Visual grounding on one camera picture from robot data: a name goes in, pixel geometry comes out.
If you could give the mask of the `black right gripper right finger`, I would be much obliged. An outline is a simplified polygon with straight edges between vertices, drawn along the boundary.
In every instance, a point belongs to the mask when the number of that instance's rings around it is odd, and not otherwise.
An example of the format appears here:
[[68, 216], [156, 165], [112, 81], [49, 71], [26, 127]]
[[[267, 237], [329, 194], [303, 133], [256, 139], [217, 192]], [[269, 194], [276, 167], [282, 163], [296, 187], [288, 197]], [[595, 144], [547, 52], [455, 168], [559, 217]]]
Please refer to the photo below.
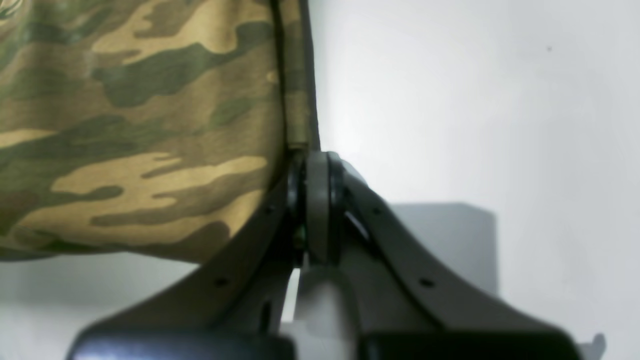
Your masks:
[[580, 360], [560, 328], [455, 274], [334, 152], [317, 154], [317, 262], [345, 278], [359, 360]]

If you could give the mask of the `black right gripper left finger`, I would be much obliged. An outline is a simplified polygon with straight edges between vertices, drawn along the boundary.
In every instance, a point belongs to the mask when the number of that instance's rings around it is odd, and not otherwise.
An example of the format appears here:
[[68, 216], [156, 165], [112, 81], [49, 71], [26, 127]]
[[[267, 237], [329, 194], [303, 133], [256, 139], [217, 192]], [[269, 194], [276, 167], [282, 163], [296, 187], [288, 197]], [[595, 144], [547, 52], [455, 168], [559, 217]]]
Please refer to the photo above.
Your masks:
[[150, 298], [83, 330], [69, 360], [295, 360], [280, 335], [291, 273], [315, 259], [307, 224], [313, 160], [285, 175], [220, 253]]

